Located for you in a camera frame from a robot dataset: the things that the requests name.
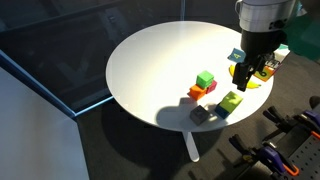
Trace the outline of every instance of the green cube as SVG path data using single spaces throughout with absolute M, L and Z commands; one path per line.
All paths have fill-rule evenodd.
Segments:
M 236 107 L 241 103 L 242 97 L 237 95 L 236 93 L 230 91 L 220 102 L 220 106 L 228 111 L 229 113 L 232 113 Z
M 214 76 L 208 71 L 203 71 L 197 76 L 197 85 L 202 89 L 209 87 L 213 82 Z

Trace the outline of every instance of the table top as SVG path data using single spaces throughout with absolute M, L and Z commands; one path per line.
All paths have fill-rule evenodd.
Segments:
M 112 53 L 106 80 L 115 100 L 131 115 L 159 128 L 202 132 L 223 128 L 254 113 L 268 98 L 273 77 L 256 89 L 237 90 L 229 74 L 235 64 L 227 57 L 240 49 L 241 34 L 223 26 L 195 21 L 177 21 L 143 29 L 125 39 Z M 207 70 L 217 81 L 216 89 L 195 101 L 188 96 L 196 77 Z M 243 97 L 226 118 L 214 108 L 228 92 Z M 190 112 L 202 105 L 209 120 L 197 126 Z

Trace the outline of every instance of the gray wall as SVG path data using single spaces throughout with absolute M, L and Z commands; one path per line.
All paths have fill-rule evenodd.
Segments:
M 2 68 L 0 179 L 89 179 L 77 124 Z

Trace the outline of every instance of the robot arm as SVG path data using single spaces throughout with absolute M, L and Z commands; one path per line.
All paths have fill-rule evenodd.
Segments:
M 250 77 L 262 71 L 265 61 L 286 40 L 282 28 L 296 16 L 296 0 L 239 0 L 242 28 L 241 48 L 246 53 L 244 62 L 235 68 L 233 83 L 246 90 Z

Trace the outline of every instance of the table leg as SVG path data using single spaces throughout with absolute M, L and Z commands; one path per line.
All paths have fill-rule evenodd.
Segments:
M 196 144 L 194 143 L 191 132 L 183 131 L 182 134 L 183 134 L 184 141 L 186 142 L 187 149 L 188 149 L 189 156 L 190 156 L 191 160 L 193 162 L 199 161 L 199 159 L 200 159 L 199 153 L 198 153 Z

